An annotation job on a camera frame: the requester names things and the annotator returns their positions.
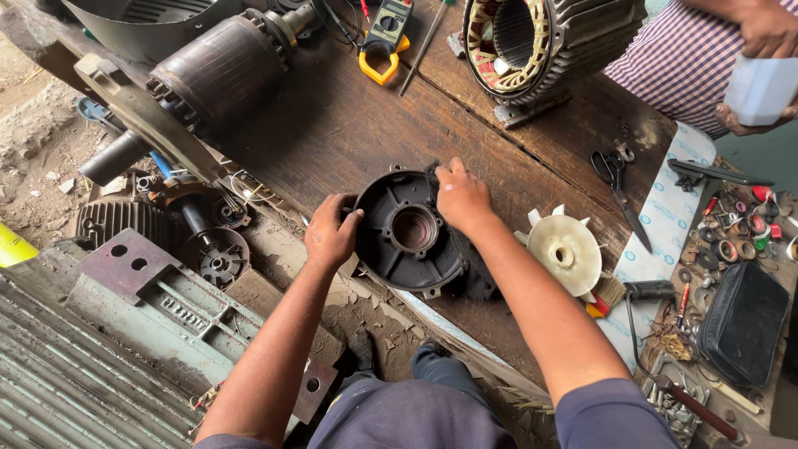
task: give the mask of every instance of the black scissors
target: black scissors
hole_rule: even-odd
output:
[[[648,240],[646,230],[643,229],[638,214],[629,206],[629,199],[626,198],[626,194],[623,192],[623,172],[626,169],[626,162],[614,154],[594,151],[591,154],[591,164],[593,164],[593,169],[598,174],[598,177],[610,185],[612,196],[615,197],[623,216],[626,217],[626,221],[632,226],[634,233],[638,235],[640,242],[643,243],[648,252],[652,252],[651,242]]]

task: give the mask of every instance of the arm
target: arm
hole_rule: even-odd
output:
[[[736,23],[745,41],[743,56],[749,58],[798,57],[798,16],[777,0],[681,0],[687,6]],[[736,136],[764,134],[798,118],[798,97],[784,108],[779,121],[770,126],[745,126],[727,105],[719,104],[715,118]]]
[[[438,167],[437,207],[474,243],[538,360],[556,406],[569,391],[630,373],[599,326],[493,212],[485,184],[455,157]]]
[[[330,195],[319,206],[305,235],[305,267],[233,368],[196,442],[231,434],[282,446],[324,300],[335,271],[354,250],[363,211],[349,214],[342,224],[338,217],[349,200],[353,197]]]
[[[798,17],[777,0],[681,0],[687,6],[736,23],[749,58],[798,57]]]

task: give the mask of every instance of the yellow clamp meter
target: yellow clamp meter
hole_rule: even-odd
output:
[[[360,47],[360,68],[371,79],[385,85],[396,73],[399,66],[397,53],[410,48],[410,41],[404,35],[405,26],[413,14],[413,0],[382,0],[380,10],[374,16],[371,31],[365,36]],[[382,54],[391,61],[391,66],[381,74],[369,66],[365,57],[370,54]]]

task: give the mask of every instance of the white container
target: white container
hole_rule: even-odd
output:
[[[754,59],[738,54],[723,102],[741,125],[772,125],[796,91],[798,58]]]

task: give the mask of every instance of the blue t-shirt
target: blue t-shirt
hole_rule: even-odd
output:
[[[555,415],[563,449],[674,449],[665,420],[626,379],[607,379],[563,396]],[[309,449],[516,447],[485,406],[425,380],[368,383],[338,397]],[[252,438],[213,435],[195,449],[270,449]]]

